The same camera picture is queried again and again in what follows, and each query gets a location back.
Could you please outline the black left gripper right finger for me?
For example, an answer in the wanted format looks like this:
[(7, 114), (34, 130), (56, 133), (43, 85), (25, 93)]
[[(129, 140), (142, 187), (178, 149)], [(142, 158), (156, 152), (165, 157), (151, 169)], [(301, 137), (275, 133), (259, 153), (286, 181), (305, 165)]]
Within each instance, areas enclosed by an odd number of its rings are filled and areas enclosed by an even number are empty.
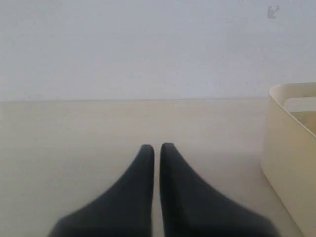
[(160, 150), (160, 202), (166, 237), (276, 237), (266, 217), (207, 184), (172, 143)]

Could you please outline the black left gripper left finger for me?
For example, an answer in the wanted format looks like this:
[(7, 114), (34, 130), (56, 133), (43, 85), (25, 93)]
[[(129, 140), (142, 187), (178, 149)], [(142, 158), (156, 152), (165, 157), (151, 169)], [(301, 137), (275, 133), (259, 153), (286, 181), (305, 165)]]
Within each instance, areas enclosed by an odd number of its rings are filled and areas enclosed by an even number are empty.
[(61, 218), (51, 237), (150, 237), (155, 153), (142, 145), (125, 173), (102, 195)]

